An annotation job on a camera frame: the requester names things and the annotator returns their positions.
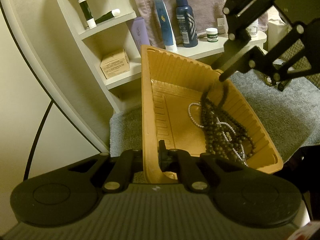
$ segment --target pink towel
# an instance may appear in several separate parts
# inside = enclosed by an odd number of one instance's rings
[[[153,0],[135,0],[141,16],[144,17],[150,44],[157,47],[164,47],[160,23],[156,13]],[[181,43],[180,31],[176,19],[175,9],[177,7],[176,0],[163,0],[169,18],[171,21],[173,33],[177,43]],[[193,14],[196,20],[196,29],[198,37],[205,35],[206,28],[217,27],[217,19],[223,18],[222,8],[223,0],[188,0],[189,5],[193,8]],[[260,30],[266,31],[268,25],[268,16],[259,18]]]

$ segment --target dark blue spray bottle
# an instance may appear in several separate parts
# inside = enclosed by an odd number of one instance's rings
[[[198,45],[196,23],[188,0],[177,0],[176,15],[179,23],[183,46],[191,48]]]

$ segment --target small tan box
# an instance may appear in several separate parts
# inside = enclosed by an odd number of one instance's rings
[[[111,78],[130,70],[129,59],[124,49],[106,55],[100,66],[106,78]]]

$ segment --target yellow tray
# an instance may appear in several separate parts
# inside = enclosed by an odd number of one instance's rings
[[[216,105],[223,91],[218,80],[221,71],[167,50],[142,46],[142,141],[145,179],[149,183],[177,183],[173,176],[162,173],[158,163],[158,142],[164,140],[167,149],[188,151],[192,156],[205,152],[202,129],[188,116],[190,103],[197,103],[203,91]],[[249,167],[273,173],[283,167],[283,161],[259,118],[230,80],[225,81],[228,95],[223,109],[246,127],[256,145],[256,154],[247,160]],[[193,118],[200,123],[200,108],[191,108]],[[249,143],[244,150],[250,150]]]

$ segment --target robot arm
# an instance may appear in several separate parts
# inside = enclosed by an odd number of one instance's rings
[[[226,80],[237,70],[246,73],[252,68],[273,77],[275,81],[320,73],[320,0],[227,0],[223,13],[228,22],[229,40],[224,44],[224,54],[214,62],[212,68],[224,69],[228,60],[247,45],[251,37],[246,27],[272,5],[292,26],[292,30],[266,55],[257,46],[250,49],[221,74],[220,81]],[[276,69],[273,62],[298,39],[301,39],[304,49]],[[311,69],[289,72],[288,69],[304,56],[311,64]]]

